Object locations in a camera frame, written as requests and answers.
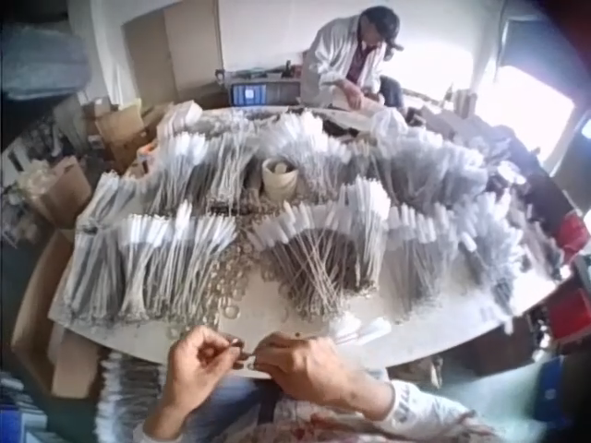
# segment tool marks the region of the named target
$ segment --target bundle of brushes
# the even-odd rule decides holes
[[[188,131],[201,118],[203,110],[193,101],[182,102],[170,108],[156,127],[158,143],[181,132]]]
[[[450,209],[485,191],[488,171],[479,152],[411,129],[390,145],[380,144],[376,156],[380,180],[393,202],[432,215],[435,203]]]
[[[342,186],[337,201],[292,207],[255,225],[248,239],[270,261],[304,319],[332,318],[378,284],[390,207],[377,182]]]
[[[134,441],[134,430],[160,396],[160,367],[116,352],[110,353],[101,366],[104,383],[94,421],[97,441]]]
[[[336,198],[347,177],[351,151],[322,132],[322,120],[309,112],[283,114],[258,136],[261,160],[282,159],[292,164],[316,201]]]
[[[235,239],[235,220],[132,215],[116,229],[78,232],[64,302],[71,317],[90,323],[166,319],[217,326],[214,269]]]
[[[183,203],[174,219],[135,216],[119,228],[126,290],[119,317],[165,318],[182,325],[212,324],[218,301],[210,291],[213,269],[235,239],[235,220],[191,217]]]
[[[142,192],[142,180],[104,173],[99,179],[92,200],[76,220],[78,229],[95,230],[112,226],[119,214]]]
[[[119,312],[124,291],[117,229],[77,231],[63,292],[68,314],[90,323],[111,323]]]
[[[513,316],[513,283],[521,271],[523,231],[507,221],[509,194],[497,200],[493,193],[458,206],[455,220],[461,245],[476,283],[492,291],[501,315]]]
[[[199,134],[183,132],[161,142],[144,180],[144,213],[174,214],[185,200],[201,210],[214,175],[211,157],[208,142]]]
[[[145,212],[172,214],[185,200],[199,213],[212,205],[232,209],[240,201],[255,150],[244,131],[211,139],[188,132],[168,138],[145,180]]]
[[[385,270],[408,314],[441,292],[458,252],[452,214],[441,204],[427,217],[405,204],[390,209]]]

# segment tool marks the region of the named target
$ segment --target finger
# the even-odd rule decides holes
[[[205,326],[193,328],[183,339],[183,342],[196,351],[199,351],[203,344],[208,344],[218,351],[222,351],[230,345],[230,342],[222,334]]]
[[[252,367],[257,371],[269,374],[273,379],[281,378],[284,374],[284,372],[277,366],[265,365],[264,363],[255,363]]]
[[[239,348],[244,348],[244,341],[235,335],[228,334],[227,332],[220,332],[226,340],[230,342],[230,346],[238,346]]]
[[[295,342],[298,342],[298,339],[294,339],[293,337],[284,332],[277,331],[262,339],[252,353],[256,353],[259,349],[264,348],[266,346],[288,348],[292,346]]]
[[[290,349],[271,346],[260,349],[255,353],[255,357],[255,364],[276,366],[283,371],[287,371],[293,361]]]
[[[230,347],[211,360],[206,366],[206,371],[219,380],[232,369],[239,356],[240,349]]]

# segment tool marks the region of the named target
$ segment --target red container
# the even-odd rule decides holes
[[[549,301],[548,315],[554,339],[564,340],[591,327],[591,302],[583,289],[563,293]]]

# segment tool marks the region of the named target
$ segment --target window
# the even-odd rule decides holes
[[[504,66],[476,113],[491,125],[505,125],[530,149],[540,148],[544,161],[556,147],[574,103],[525,72]]]
[[[581,133],[583,134],[583,137],[589,138],[591,140],[591,118],[587,120],[587,123],[585,126],[583,126]]]
[[[440,42],[407,45],[386,62],[384,74],[395,78],[407,90],[442,100],[453,85],[469,88],[474,69],[472,55],[459,47]]]

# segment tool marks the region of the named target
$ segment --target sleeve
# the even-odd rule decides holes
[[[392,409],[384,420],[375,423],[384,432],[413,440],[456,437],[471,432],[494,435],[462,404],[423,392],[411,383],[400,380],[391,383]]]
[[[184,441],[185,440],[184,440],[183,435],[181,435],[176,440],[166,440],[166,441],[155,440],[151,437],[148,437],[144,433],[144,423],[143,422],[141,422],[138,426],[136,426],[136,428],[133,431],[133,443],[183,443]]]
[[[318,76],[319,85],[334,83],[344,78],[341,73],[331,68],[338,38],[334,34],[331,23],[321,28],[306,53],[308,69]]]

